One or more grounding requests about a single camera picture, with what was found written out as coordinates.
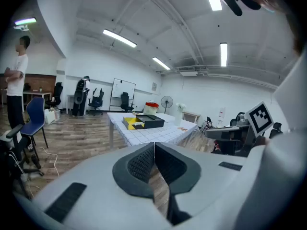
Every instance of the white table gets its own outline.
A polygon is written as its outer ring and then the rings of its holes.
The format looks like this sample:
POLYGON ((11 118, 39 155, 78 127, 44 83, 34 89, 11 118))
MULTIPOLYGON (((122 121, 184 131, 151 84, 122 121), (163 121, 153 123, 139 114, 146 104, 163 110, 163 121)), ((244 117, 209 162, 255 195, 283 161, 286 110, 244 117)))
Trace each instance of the white table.
POLYGON ((183 113, 183 119, 186 120, 187 116, 188 117, 192 117, 194 118, 194 123, 197 124, 199 117, 201 116, 201 114, 197 114, 197 113, 193 113, 193 112, 188 112, 188 111, 184 111, 183 113))
POLYGON ((167 142, 171 144, 178 144, 187 136, 190 135, 191 137, 194 130, 199 132, 197 124, 185 120, 181 121, 180 126, 175 126, 175 118, 164 113, 156 114, 157 117, 165 121, 163 127, 138 130, 127 130, 126 126, 123 124, 123 117, 135 117, 132 113, 107 113, 107 115, 110 119, 109 131, 111 149, 113 149, 114 126, 119 131, 120 135, 123 137, 128 146, 148 142, 167 142), (178 129, 179 127, 183 127, 187 129, 187 131, 182 131, 181 129, 178 129))
MULTIPOLYGON (((75 95, 74 94, 68 94, 67 95, 67 98, 66 98, 66 114, 68 114, 68 100, 69 100, 69 98, 71 98, 71 97, 75 97, 75 95)), ((84 115, 85 115, 85 113, 86 113, 86 102, 85 102, 85 107, 84 107, 84 115)))
MULTIPOLYGON (((1 95, 1 98, 2 98, 2 108, 3 108, 3 95, 5 93, 6 90, 2 90, 2 95, 1 95)), ((52 95, 52 92, 39 92, 39 91, 24 91, 23 94, 30 94, 31 95, 31 99, 33 99, 33 95, 41 95, 42 98, 45 98, 45 95, 50 95, 50 99, 51 99, 51 95, 52 95)), ((22 95, 21 96, 21 103, 22 103, 22 108, 23 108, 23 112, 24 112, 24 96, 22 95)))

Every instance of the black hair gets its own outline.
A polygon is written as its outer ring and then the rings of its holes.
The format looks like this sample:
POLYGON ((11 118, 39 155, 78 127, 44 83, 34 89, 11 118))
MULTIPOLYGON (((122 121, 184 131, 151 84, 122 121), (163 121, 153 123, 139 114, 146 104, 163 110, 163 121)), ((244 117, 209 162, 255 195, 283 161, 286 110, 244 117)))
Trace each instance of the black hair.
POLYGON ((24 45, 24 48, 27 49, 30 45, 30 38, 29 36, 22 36, 21 38, 19 38, 19 40, 22 39, 23 41, 23 45, 24 45))

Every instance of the white flower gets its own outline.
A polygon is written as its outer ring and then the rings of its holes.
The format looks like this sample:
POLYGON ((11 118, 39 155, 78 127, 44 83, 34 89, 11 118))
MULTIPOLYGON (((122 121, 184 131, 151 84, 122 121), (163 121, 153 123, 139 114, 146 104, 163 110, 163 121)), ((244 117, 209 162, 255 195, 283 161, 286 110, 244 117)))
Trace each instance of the white flower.
POLYGON ((185 104, 182 104, 182 103, 176 103, 176 106, 177 106, 177 108, 179 108, 179 109, 185 109, 185 108, 187 108, 187 106, 186 106, 185 104))

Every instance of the vase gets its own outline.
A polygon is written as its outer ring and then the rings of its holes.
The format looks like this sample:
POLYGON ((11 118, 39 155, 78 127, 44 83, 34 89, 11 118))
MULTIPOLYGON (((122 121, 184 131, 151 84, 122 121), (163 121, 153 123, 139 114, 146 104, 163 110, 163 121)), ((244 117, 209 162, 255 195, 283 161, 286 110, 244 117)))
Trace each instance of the vase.
POLYGON ((183 109, 181 109, 181 108, 177 109, 177 113, 176 113, 175 121, 174 121, 175 126, 180 126, 180 123, 181 123, 181 120, 182 120, 182 111, 183 111, 183 109))

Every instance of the pedestal fan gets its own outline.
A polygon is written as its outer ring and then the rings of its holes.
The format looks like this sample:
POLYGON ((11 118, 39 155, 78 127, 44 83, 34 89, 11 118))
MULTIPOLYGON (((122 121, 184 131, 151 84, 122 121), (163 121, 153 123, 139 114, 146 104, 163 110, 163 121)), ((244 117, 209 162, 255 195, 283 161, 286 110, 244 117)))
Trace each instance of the pedestal fan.
POLYGON ((170 108, 172 105, 173 105, 173 98, 170 97, 170 96, 164 96, 162 99, 161 99, 161 105, 162 107, 165 108, 164 110, 164 113, 166 112, 166 109, 167 108, 170 108))

